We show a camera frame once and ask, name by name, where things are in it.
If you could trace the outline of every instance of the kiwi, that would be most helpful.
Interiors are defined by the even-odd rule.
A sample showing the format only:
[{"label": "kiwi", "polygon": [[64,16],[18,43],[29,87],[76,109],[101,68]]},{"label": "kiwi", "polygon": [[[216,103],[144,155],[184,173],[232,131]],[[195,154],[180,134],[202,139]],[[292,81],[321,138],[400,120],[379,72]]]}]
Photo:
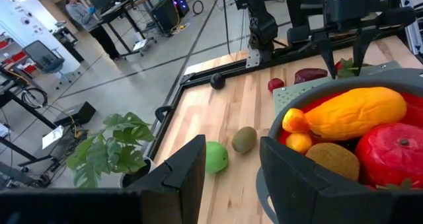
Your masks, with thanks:
[{"label": "kiwi", "polygon": [[318,143],[305,154],[317,164],[343,177],[357,181],[360,162],[351,151],[334,143]]},{"label": "kiwi", "polygon": [[232,139],[232,147],[241,154],[247,153],[257,142],[257,131],[252,127],[241,128]]}]

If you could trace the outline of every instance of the green apple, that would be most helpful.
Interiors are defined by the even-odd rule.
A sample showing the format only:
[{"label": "green apple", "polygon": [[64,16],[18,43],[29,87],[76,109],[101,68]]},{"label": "green apple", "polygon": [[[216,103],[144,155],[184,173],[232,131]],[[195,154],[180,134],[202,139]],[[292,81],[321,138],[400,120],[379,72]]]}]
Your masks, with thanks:
[{"label": "green apple", "polygon": [[229,163],[226,148],[216,141],[206,143],[206,172],[217,173],[226,168]]}]

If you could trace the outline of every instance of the woman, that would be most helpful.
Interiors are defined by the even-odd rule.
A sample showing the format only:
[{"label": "woman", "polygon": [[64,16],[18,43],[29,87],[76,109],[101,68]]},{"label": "woman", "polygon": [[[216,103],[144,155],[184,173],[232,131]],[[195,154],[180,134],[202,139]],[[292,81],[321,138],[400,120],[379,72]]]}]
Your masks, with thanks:
[{"label": "woman", "polygon": [[73,20],[77,21],[100,43],[104,51],[110,56],[110,59],[116,61],[122,58],[112,39],[110,39],[105,29],[98,24],[98,20],[94,18],[94,8],[87,9],[78,0],[66,0],[66,10]]}]

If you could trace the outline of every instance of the papaya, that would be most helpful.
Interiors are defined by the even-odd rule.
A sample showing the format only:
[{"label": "papaya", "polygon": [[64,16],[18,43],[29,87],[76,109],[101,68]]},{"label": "papaya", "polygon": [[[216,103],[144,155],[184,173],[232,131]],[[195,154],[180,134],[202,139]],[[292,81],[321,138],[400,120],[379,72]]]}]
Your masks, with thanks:
[{"label": "papaya", "polygon": [[282,128],[291,133],[308,130],[323,140],[345,141],[361,137],[377,125],[399,122],[406,114],[406,102],[392,89],[360,88],[301,113],[290,108],[282,120]]}]

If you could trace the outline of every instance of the concrete floor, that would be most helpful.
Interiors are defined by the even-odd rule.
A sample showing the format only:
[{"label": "concrete floor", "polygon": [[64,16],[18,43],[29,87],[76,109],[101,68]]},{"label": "concrete floor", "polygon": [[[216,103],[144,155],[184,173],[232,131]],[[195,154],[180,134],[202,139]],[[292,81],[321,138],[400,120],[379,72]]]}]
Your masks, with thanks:
[{"label": "concrete floor", "polygon": [[[225,43],[223,0],[201,0],[204,11],[197,16],[192,12],[193,0],[188,1],[191,10],[181,23],[189,23],[189,26],[171,38],[150,33],[149,36],[154,36],[158,42],[151,44],[144,57],[133,55],[128,56],[127,61],[114,63],[95,39],[86,32],[78,34],[81,42],[76,48],[85,58],[85,62],[78,69],[81,75],[76,77],[70,75],[73,83],[63,82],[58,91],[54,89],[57,84],[54,75],[36,78],[48,93],[49,104],[64,110],[88,101],[97,109],[97,113],[84,128],[93,131],[101,128],[104,118],[112,113],[125,114],[130,111],[146,122],[153,123],[155,109],[169,103],[173,87],[188,66],[228,54]],[[266,6],[278,25],[281,25],[278,36],[286,37],[286,32],[291,27],[286,4],[282,1],[270,1],[266,2]],[[241,41],[243,13],[238,11],[235,5],[227,6],[231,52],[246,48],[245,39]],[[143,18],[145,12],[132,11],[131,14],[141,27],[145,26],[145,19],[148,19],[148,16]],[[313,16],[309,20],[312,28],[323,25],[321,16]],[[126,19],[115,20],[112,24],[128,45],[135,42],[135,36]],[[125,52],[117,38],[111,32],[109,34],[116,42],[117,49],[122,53]],[[14,102],[8,103],[3,110],[6,118],[0,114],[0,120],[7,119],[12,130],[11,139],[16,145],[29,153],[34,153],[41,147],[42,136],[50,132],[47,126]],[[55,120],[60,113],[53,108],[43,108],[39,111],[50,120]],[[5,149],[2,145],[0,152],[0,161],[6,164],[12,163],[14,167],[26,161],[17,153],[13,153],[12,160],[11,150]],[[36,174],[42,172],[49,164],[50,161],[45,161],[29,168],[31,173]],[[54,178],[52,187],[73,187],[72,172],[63,167],[58,174],[61,170],[64,170],[64,173]],[[116,187],[119,177],[119,174],[103,175],[100,186]]]}]

